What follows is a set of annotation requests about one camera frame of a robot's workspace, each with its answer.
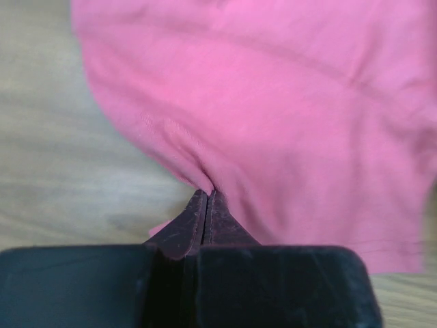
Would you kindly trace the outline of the salmon pink t-shirt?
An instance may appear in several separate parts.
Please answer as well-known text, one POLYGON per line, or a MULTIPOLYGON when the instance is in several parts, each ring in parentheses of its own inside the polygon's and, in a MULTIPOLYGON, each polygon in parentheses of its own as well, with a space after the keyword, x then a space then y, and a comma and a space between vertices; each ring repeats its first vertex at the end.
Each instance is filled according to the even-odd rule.
POLYGON ((435 1, 73 1, 71 20, 116 129, 259 242, 421 270, 435 1))

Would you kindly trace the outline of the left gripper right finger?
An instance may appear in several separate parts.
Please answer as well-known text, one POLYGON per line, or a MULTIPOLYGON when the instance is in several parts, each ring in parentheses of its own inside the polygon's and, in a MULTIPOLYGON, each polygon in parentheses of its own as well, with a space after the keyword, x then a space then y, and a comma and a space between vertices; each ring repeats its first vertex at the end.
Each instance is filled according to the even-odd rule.
POLYGON ((208 199, 197 255, 198 327, 381 327, 366 266, 334 245, 262 246, 208 199))

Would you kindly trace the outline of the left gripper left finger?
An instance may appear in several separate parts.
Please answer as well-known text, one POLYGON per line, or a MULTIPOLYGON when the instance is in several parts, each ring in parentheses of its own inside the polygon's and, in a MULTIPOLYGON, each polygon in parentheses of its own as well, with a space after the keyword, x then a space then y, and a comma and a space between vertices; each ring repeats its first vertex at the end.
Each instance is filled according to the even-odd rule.
POLYGON ((188 327, 208 197, 142 244, 1 252, 2 327, 188 327))

